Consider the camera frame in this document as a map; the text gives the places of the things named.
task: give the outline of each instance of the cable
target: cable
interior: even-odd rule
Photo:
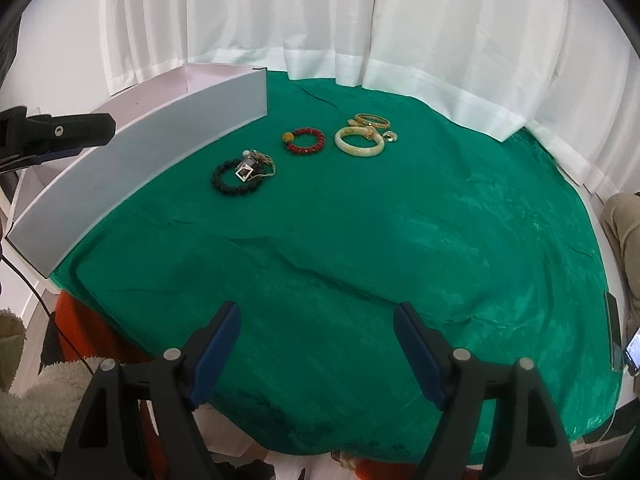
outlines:
[[[598,473],[597,475],[583,475],[580,471],[580,466],[578,466],[578,475],[580,475],[582,478],[599,478],[601,476],[606,475],[606,473]]]
[[[593,451],[593,447],[598,444],[599,442],[602,441],[602,439],[606,436],[607,433],[609,433],[609,430],[611,429],[611,427],[613,426],[613,420],[616,418],[616,412],[613,412],[613,415],[611,415],[611,422],[609,423],[609,425],[607,426],[607,429],[604,431],[603,434],[600,435],[600,438],[598,440],[596,440],[593,444],[591,444],[592,447],[590,447],[589,449],[583,451],[582,453],[580,453],[580,455],[575,455],[575,458],[580,458],[583,455],[586,455],[588,452]]]
[[[601,434],[601,435],[600,435],[600,438],[599,438],[598,440],[596,440],[596,441],[592,444],[592,446],[593,446],[593,447],[594,447],[597,443],[601,442],[601,441],[602,441],[602,439],[605,437],[605,435],[606,435],[607,433],[609,433],[609,430],[610,430],[610,429],[611,429],[611,427],[613,426],[613,420],[614,420],[615,418],[616,418],[616,412],[613,412],[613,415],[611,415],[611,421],[610,421],[609,425],[607,426],[607,429],[604,431],[604,433],[603,433],[603,434]],[[581,457],[581,456],[583,456],[583,455],[586,455],[586,454],[587,454],[588,452],[590,452],[590,451],[593,451],[593,447],[591,447],[591,448],[589,448],[589,449],[587,449],[587,450],[583,451],[582,453],[580,453],[580,455],[575,455],[575,456],[574,456],[574,460],[575,460],[576,458],[580,458],[580,457]],[[583,475],[583,474],[582,474],[582,472],[580,471],[580,466],[577,466],[577,467],[576,467],[576,471],[578,472],[578,475],[580,475],[582,478],[599,478],[600,476],[604,476],[604,475],[606,475],[606,473],[600,473],[600,474],[597,474],[597,475],[585,476],[585,475]]]
[[[64,339],[67,344],[69,346],[71,346],[72,350],[78,354],[78,357],[80,358],[80,360],[82,361],[82,363],[84,364],[84,366],[86,366],[86,369],[89,370],[89,373],[91,375],[94,374],[94,371],[91,370],[91,367],[88,365],[88,363],[84,360],[84,357],[82,357],[81,353],[78,351],[78,349],[76,349],[76,347],[73,345],[73,343],[71,341],[69,341],[69,338],[65,335],[64,332],[62,332],[62,330],[60,330],[60,327],[56,324],[56,320],[54,320],[51,316],[51,313],[49,312],[49,309],[47,308],[47,305],[44,304],[44,301],[42,300],[42,297],[40,296],[40,294],[38,294],[38,291],[34,288],[33,285],[31,285],[31,282],[29,280],[27,280],[27,278],[24,277],[24,274],[20,272],[20,270],[18,270],[14,264],[12,264],[9,260],[6,259],[6,256],[2,256],[2,261],[4,263],[7,264],[7,266],[13,271],[15,272],[18,276],[20,276],[22,278],[22,280],[24,281],[24,283],[27,284],[27,286],[31,289],[31,291],[35,294],[36,298],[38,298],[38,301],[40,302],[40,304],[42,305],[44,312],[47,314],[47,317],[49,317],[50,322],[53,323],[53,326],[56,327],[56,330],[58,331],[58,333],[62,336],[62,339]]]

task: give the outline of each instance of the black beaded bracelet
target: black beaded bracelet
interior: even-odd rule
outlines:
[[[227,160],[220,164],[213,172],[213,176],[211,177],[211,183],[213,187],[215,187],[220,193],[228,196],[236,196],[236,195],[245,195],[247,193],[253,193],[256,189],[260,187],[262,181],[264,180],[263,172],[264,167],[262,164],[257,163],[255,166],[255,172],[257,173],[255,178],[248,180],[238,186],[228,186],[224,182],[222,182],[222,175],[231,169],[237,168],[243,161],[242,158],[235,158],[233,160]]]

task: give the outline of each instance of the green tablecloth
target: green tablecloth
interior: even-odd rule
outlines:
[[[621,378],[596,238],[527,131],[499,143],[412,98],[284,73],[268,83],[268,117],[140,189],[55,280],[153,354],[234,300],[242,333],[211,400],[269,449],[420,460],[440,413],[395,340],[400,301],[482,359],[532,357],[570,438],[606,420]],[[389,118],[398,142],[373,158],[339,151],[333,134],[358,112]],[[321,153],[286,152],[282,133],[301,126],[327,134]],[[220,195],[212,170],[248,148],[273,156],[277,176]],[[487,404],[472,462],[491,417]]]

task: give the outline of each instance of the red beaded bracelet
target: red beaded bracelet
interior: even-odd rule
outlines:
[[[297,136],[300,135],[313,135],[318,141],[308,148],[302,148],[301,146],[296,146],[292,144],[293,140],[296,139]],[[282,136],[282,140],[284,140],[287,145],[287,149],[291,153],[295,153],[296,155],[310,155],[311,153],[317,153],[324,148],[324,133],[322,133],[317,128],[298,128],[296,131],[287,132]]]

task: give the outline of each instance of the black cable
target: black cable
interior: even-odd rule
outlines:
[[[40,294],[38,294],[38,291],[34,288],[33,285],[31,285],[31,282],[29,280],[27,280],[27,278],[24,277],[24,274],[20,272],[20,270],[18,270],[14,264],[12,264],[9,260],[6,259],[6,256],[2,256],[2,261],[4,261],[4,263],[7,264],[7,266],[13,271],[15,272],[18,276],[20,276],[22,278],[22,280],[27,284],[27,286],[31,289],[31,291],[36,295],[36,298],[38,298],[38,301],[40,302],[40,304],[42,305],[44,312],[47,314],[47,316],[49,317],[50,322],[53,323],[53,326],[56,327],[56,330],[58,331],[58,333],[62,336],[62,339],[64,339],[69,346],[71,346],[72,350],[78,354],[78,357],[80,358],[80,360],[82,361],[82,363],[84,364],[84,366],[86,366],[86,369],[89,370],[89,373],[91,375],[94,374],[94,371],[91,370],[91,367],[89,366],[89,364],[84,360],[84,357],[82,357],[82,355],[80,354],[80,352],[76,349],[76,347],[73,345],[73,343],[71,341],[69,341],[69,338],[65,335],[64,332],[62,332],[62,330],[60,330],[60,327],[56,324],[56,320],[53,319],[51,317],[51,313],[49,312],[49,309],[47,308],[47,305],[44,304],[44,301],[42,300],[42,297],[40,296]]]

